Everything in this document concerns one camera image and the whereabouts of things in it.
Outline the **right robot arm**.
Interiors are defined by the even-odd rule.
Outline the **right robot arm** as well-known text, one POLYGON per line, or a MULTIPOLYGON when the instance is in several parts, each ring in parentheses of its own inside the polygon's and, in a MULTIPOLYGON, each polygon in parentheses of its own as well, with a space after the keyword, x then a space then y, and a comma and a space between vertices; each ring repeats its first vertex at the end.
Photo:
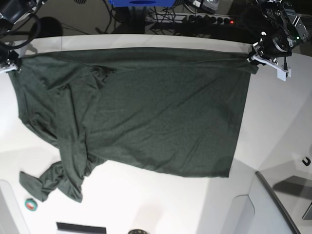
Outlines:
POLYGON ((46 3, 45 0, 2 0, 0 2, 0 38, 18 33, 18 28, 13 27, 21 20, 34 20, 35 31, 26 32, 28 39, 21 44, 15 45, 13 42, 0 43, 0 72, 7 73, 20 69, 20 55, 18 49, 30 44, 41 31, 41 22, 37 16, 39 9, 46 3))

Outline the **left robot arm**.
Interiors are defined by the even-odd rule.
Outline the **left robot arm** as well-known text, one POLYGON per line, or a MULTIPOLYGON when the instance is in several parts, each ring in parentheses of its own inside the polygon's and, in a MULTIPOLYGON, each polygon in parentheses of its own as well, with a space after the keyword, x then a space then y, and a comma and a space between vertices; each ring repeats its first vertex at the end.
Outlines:
POLYGON ((296 13, 288 0, 255 0, 241 22, 256 38, 247 61, 290 73, 287 57, 296 46, 312 39, 312 18, 296 13))

